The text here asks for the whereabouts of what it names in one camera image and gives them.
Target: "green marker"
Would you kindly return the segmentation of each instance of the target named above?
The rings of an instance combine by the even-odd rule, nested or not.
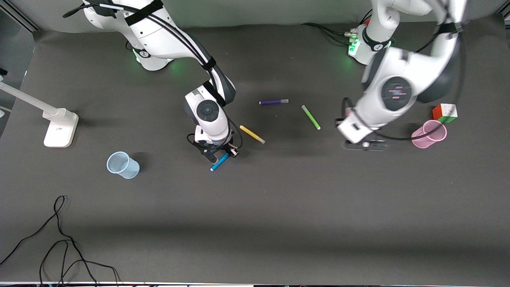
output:
[[[312,124],[314,124],[315,128],[320,130],[319,123],[314,119],[314,116],[312,116],[310,111],[304,105],[301,106],[301,109],[303,109],[303,111],[307,114],[308,118],[312,121]]]

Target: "white stand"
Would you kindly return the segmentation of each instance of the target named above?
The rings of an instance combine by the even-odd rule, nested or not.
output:
[[[43,111],[42,117],[49,120],[48,131],[44,138],[44,145],[49,148],[66,148],[71,145],[74,132],[78,124],[78,115],[64,108],[57,109],[40,101],[18,89],[2,82],[0,76],[0,90],[3,90],[20,100],[23,100]]]

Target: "yellow marker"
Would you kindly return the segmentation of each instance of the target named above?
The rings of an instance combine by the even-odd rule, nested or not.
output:
[[[239,126],[239,128],[240,128],[241,130],[243,130],[243,132],[245,132],[245,133],[247,133],[247,134],[251,135],[254,139],[256,139],[256,140],[260,141],[260,143],[261,143],[261,144],[265,144],[265,143],[266,143],[266,141],[265,141],[265,140],[263,140],[263,139],[262,139],[261,137],[259,137],[258,135],[254,134],[252,131],[248,130],[245,126]]]

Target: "marker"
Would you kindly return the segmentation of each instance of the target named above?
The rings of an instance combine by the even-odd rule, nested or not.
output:
[[[250,135],[251,137],[253,137],[254,139],[256,139],[256,140],[260,141],[260,143],[261,143],[261,144],[265,144],[265,143],[266,143],[266,141],[265,141],[265,140],[263,140],[261,137],[259,137],[258,135],[256,135],[256,134],[255,134],[255,133],[253,133],[252,131],[248,130],[245,126],[239,126],[239,128],[240,128],[243,132],[245,132],[245,133],[249,134],[249,135]]]
[[[265,106],[265,105],[274,105],[274,104],[286,104],[288,102],[289,102],[289,99],[275,100],[275,101],[260,101],[259,105]]]
[[[314,124],[315,128],[320,130],[319,123],[314,119],[314,116],[312,116],[310,111],[308,111],[308,109],[304,105],[301,106],[301,109],[303,109],[303,111],[307,114],[308,118],[312,121],[312,124]]]
[[[216,169],[217,169],[217,168],[218,168],[218,167],[219,167],[222,163],[224,163],[224,162],[226,161],[226,159],[228,158],[228,156],[229,156],[229,154],[228,154],[228,153],[226,153],[224,156],[222,156],[222,157],[220,158],[220,161],[219,161],[217,164],[215,164],[215,165],[213,165],[213,166],[211,167],[211,171],[212,171],[212,172],[213,172],[213,171],[215,171],[215,170],[216,170]]]

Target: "light blue cup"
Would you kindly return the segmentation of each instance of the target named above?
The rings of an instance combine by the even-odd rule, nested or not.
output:
[[[140,165],[125,152],[112,154],[106,162],[106,168],[112,174],[118,174],[125,179],[134,178],[140,171]]]

